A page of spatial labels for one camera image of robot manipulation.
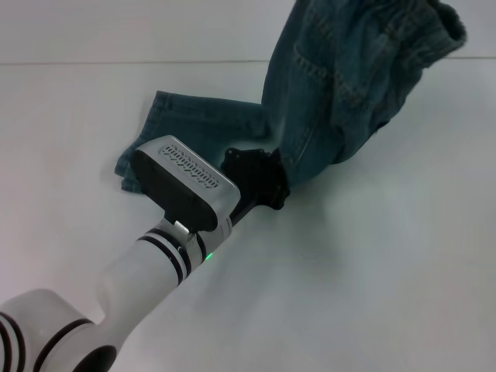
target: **jeans waistband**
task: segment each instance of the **jeans waistband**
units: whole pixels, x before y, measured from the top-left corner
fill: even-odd
[[[439,0],[365,1],[410,67],[429,67],[467,39],[456,11]]]

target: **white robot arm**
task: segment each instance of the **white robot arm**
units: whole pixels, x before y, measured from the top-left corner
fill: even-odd
[[[166,216],[102,273],[104,320],[94,324],[48,290],[13,298],[0,307],[0,371],[107,372],[134,328],[229,237],[233,224],[255,205],[282,208],[289,190],[275,154],[228,150],[228,178],[172,136],[140,147],[133,170]]]

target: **white background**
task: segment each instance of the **white background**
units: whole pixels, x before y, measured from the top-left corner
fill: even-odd
[[[496,4],[449,3],[470,37],[456,56],[496,57]],[[0,303],[46,287],[102,317],[97,273],[161,217],[112,173],[154,92],[259,102],[291,4],[0,4]],[[165,61],[190,63],[139,63]],[[427,71],[352,160],[252,211],[112,372],[493,371],[495,71]]]

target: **white wall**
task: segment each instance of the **white wall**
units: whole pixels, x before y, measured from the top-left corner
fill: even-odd
[[[496,57],[496,2],[449,0]],[[0,63],[268,60],[293,0],[2,0]]]

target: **denim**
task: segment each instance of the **denim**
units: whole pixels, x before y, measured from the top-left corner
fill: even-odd
[[[349,159],[399,112],[422,70],[467,35],[438,0],[297,0],[270,60],[261,105],[157,92],[119,158],[140,192],[132,152],[173,135],[215,166],[236,141],[275,138],[291,187]]]

